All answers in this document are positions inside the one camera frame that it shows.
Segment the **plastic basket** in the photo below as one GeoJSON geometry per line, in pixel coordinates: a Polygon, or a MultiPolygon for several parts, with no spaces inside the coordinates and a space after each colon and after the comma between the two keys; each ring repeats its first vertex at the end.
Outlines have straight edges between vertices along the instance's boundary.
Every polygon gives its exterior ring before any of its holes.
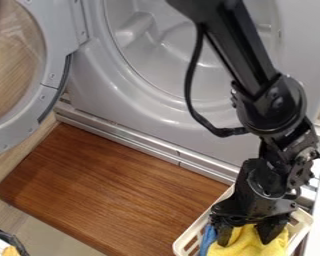
{"type": "MultiPolygon", "coordinates": [[[[230,187],[217,201],[229,198],[234,192],[234,187],[230,187]]],[[[173,252],[176,256],[196,256],[199,255],[200,243],[203,240],[204,228],[209,221],[210,209],[201,215],[173,244],[173,252]]],[[[313,217],[302,209],[298,209],[292,214],[294,224],[288,224],[289,245],[287,255],[292,255],[302,240],[311,229],[313,217]]]]}

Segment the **floor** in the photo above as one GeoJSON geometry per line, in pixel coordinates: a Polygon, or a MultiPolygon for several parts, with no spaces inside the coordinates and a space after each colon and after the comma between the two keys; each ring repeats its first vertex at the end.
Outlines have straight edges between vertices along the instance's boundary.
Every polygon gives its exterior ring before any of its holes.
{"type": "MultiPolygon", "coordinates": [[[[3,181],[0,197],[109,256],[148,256],[171,255],[175,239],[226,189],[176,165],[61,124],[3,181]]],[[[70,247],[82,248],[32,217],[25,223],[26,236],[21,237],[27,242],[45,239],[62,255],[75,255],[62,251],[70,247]],[[33,226],[55,232],[54,236],[40,232],[28,236],[33,226]]]]}
{"type": "Polygon", "coordinates": [[[15,234],[31,256],[104,256],[1,200],[0,229],[15,234]]]}

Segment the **wooden board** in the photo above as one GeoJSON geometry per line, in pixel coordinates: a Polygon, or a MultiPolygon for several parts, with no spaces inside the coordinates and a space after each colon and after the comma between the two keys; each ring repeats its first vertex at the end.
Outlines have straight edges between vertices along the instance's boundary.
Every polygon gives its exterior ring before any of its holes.
{"type": "Polygon", "coordinates": [[[108,255],[172,255],[227,187],[61,124],[0,185],[0,197],[108,255]]]}

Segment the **washing machine door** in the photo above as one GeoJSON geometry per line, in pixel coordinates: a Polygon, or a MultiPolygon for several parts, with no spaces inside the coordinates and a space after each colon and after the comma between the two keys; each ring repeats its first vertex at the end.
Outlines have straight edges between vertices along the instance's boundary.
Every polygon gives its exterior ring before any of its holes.
{"type": "Polygon", "coordinates": [[[38,129],[62,92],[81,40],[75,5],[0,0],[0,153],[38,129]]]}
{"type": "MultiPolygon", "coordinates": [[[[275,66],[305,84],[320,108],[320,0],[245,0],[275,66]]],[[[188,113],[184,78],[193,24],[165,0],[83,0],[90,40],[76,52],[69,93],[79,110],[240,166],[257,156],[253,135],[216,138],[188,113]]],[[[193,84],[196,109],[216,127],[240,126],[231,78],[209,45],[193,84]]]]}

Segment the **black robotic arm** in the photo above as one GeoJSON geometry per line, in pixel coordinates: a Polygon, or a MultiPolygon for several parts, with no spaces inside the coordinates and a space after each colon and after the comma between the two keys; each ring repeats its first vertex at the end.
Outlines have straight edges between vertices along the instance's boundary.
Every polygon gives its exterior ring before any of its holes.
{"type": "Polygon", "coordinates": [[[318,137],[306,117],[302,85],[276,70],[242,0],[167,0],[190,18],[197,42],[185,81],[189,111],[219,137],[250,132],[262,143],[259,156],[243,163],[231,198],[214,205],[211,220],[218,243],[228,244],[234,227],[256,224],[268,244],[283,230],[300,187],[313,177],[320,157],[318,137]],[[193,108],[190,93],[195,67],[206,38],[233,78],[232,103],[244,128],[216,128],[193,108]]]}

